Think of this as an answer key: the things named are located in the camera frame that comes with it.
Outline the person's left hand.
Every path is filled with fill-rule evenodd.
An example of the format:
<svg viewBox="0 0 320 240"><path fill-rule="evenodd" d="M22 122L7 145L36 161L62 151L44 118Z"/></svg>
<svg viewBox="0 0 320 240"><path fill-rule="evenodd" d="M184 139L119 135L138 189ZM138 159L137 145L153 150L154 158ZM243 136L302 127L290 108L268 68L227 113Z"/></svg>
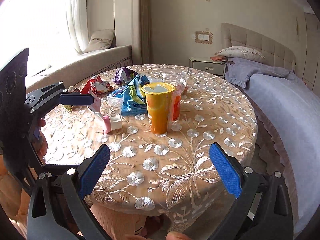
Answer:
<svg viewBox="0 0 320 240"><path fill-rule="evenodd" d="M44 119L40 119L37 124L37 138L33 142L33 146L37 152L37 155L41 159L42 162L44 162L44 156L47 154L48 150L48 143L46 140L46 137L44 134L41 132L41 128L46 125L46 121Z"/></svg>

